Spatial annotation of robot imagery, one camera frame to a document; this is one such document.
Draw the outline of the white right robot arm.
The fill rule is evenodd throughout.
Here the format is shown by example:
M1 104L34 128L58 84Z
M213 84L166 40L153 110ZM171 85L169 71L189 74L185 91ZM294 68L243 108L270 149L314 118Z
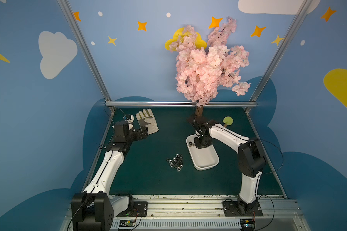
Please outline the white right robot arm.
M208 170L219 163L213 139L233 149L238 155L238 168L242 173L242 185L235 208L246 216L258 203L259 181L267 160L262 142L239 135L220 123L190 120L196 134L188 136L186 144L196 170Z

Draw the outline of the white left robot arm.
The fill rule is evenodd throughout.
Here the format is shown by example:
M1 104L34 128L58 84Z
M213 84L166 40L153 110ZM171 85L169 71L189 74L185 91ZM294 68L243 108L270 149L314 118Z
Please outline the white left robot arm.
M74 231L108 231L117 215L134 213L131 195L122 194L110 199L109 192L132 143L147 136L146 126L136 129L130 120L114 125L114 137L106 146L103 162L96 175L84 191L74 194L71 200L69 228Z

